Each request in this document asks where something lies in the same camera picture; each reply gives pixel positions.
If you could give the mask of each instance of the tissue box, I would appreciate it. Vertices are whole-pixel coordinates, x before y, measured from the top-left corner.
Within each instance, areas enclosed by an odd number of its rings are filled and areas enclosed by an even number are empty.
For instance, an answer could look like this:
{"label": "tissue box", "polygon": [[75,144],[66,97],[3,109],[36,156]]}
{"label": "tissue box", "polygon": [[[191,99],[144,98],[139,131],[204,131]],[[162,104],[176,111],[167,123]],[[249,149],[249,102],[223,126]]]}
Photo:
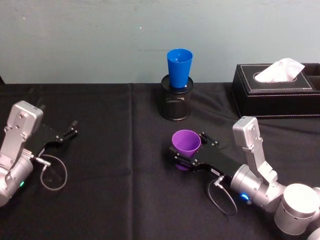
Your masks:
{"label": "tissue box", "polygon": [[271,64],[238,64],[231,89],[240,117],[320,116],[320,63],[302,64],[305,68],[290,82],[255,80]]}

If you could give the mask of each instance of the black mesh pencil holder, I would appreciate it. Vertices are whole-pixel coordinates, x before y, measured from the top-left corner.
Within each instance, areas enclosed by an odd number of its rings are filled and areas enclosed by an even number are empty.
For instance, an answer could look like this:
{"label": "black mesh pencil holder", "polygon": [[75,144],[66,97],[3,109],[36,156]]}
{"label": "black mesh pencil holder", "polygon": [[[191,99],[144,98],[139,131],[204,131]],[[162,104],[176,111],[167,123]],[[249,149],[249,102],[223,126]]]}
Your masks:
{"label": "black mesh pencil holder", "polygon": [[169,75],[162,81],[162,93],[159,102],[160,114],[168,120],[179,121],[186,119],[191,112],[190,101],[194,82],[189,77],[186,87],[174,88],[170,86]]}

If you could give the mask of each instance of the white tissue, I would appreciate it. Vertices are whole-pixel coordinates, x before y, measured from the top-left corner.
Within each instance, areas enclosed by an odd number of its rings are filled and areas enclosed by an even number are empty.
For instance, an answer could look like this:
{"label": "white tissue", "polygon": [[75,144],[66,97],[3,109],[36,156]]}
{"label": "white tissue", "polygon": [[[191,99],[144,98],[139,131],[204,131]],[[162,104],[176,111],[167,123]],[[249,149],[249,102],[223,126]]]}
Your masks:
{"label": "white tissue", "polygon": [[254,78],[261,83],[291,82],[304,68],[304,65],[291,58],[283,58]]}

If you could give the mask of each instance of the cable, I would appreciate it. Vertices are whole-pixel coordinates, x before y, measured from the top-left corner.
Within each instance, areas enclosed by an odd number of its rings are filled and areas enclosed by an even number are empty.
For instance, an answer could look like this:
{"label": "cable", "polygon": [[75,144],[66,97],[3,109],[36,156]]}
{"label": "cable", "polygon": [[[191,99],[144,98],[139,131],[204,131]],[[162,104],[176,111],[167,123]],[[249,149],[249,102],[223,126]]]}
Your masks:
{"label": "cable", "polygon": [[65,165],[59,158],[57,158],[56,156],[52,156],[52,155],[48,155],[48,154],[43,154],[43,155],[41,155],[41,157],[48,157],[48,158],[53,158],[53,159],[55,159],[55,160],[58,160],[58,161],[62,164],[62,166],[63,166],[63,168],[64,168],[64,171],[65,171],[65,179],[64,179],[64,183],[62,184],[62,186],[60,186],[60,187],[58,187],[58,188],[51,188],[51,187],[48,187],[47,185],[45,185],[44,180],[43,180],[44,172],[45,172],[45,170],[47,169],[47,165],[45,165],[45,166],[43,167],[43,169],[42,169],[41,174],[40,174],[41,184],[42,184],[46,189],[48,189],[48,190],[50,190],[50,191],[58,191],[58,190],[62,189],[62,188],[66,185],[67,179],[68,179],[68,171],[67,171],[66,165]]}
{"label": "cable", "polygon": [[[229,192],[224,188],[224,186],[222,186],[222,185],[220,184],[220,182],[221,182],[223,179],[224,179],[224,176],[221,176],[221,177],[219,177],[218,179],[213,179],[213,180],[211,180],[211,181],[209,182],[209,184],[208,184],[207,189],[206,189],[206,193],[208,194],[208,197],[209,197],[209,199],[211,200],[211,202],[212,202],[223,214],[225,214],[225,215],[227,215],[227,216],[233,216],[233,215],[236,215],[236,214],[238,213],[238,208],[237,208],[237,205],[236,205],[235,201],[234,201],[233,198],[230,196]],[[232,204],[233,204],[233,206],[234,206],[234,209],[235,209],[235,211],[234,211],[233,213],[226,213],[226,212],[214,201],[214,199],[212,198],[212,196],[211,196],[211,194],[210,194],[210,186],[211,186],[211,184],[212,184],[213,182],[214,182],[214,185],[215,185],[216,187],[219,187],[220,189],[222,189],[222,190],[226,193],[226,195],[229,197],[229,199],[231,200],[231,202],[232,202]]]}

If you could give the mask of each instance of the table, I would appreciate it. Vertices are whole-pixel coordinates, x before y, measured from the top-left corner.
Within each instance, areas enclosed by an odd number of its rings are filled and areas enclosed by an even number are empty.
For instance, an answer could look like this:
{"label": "table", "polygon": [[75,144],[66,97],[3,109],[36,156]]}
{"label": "table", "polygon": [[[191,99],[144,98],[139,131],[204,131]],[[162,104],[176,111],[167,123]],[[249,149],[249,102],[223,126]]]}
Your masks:
{"label": "table", "polygon": [[[46,105],[42,122],[56,129],[79,122],[78,136],[55,154],[68,169],[65,188],[42,187],[36,164],[24,187],[0,208],[0,239],[306,239],[310,230],[286,236],[235,193],[238,214],[224,216],[205,192],[213,176],[179,171],[167,158],[173,133],[190,129],[215,137],[224,154],[246,162],[233,138],[239,116],[230,87],[195,83],[190,117],[175,122],[159,115],[160,84],[0,86],[0,127],[20,100]],[[258,122],[265,158],[279,182],[320,186],[319,119]],[[218,190],[213,193],[218,202],[225,200]]]}

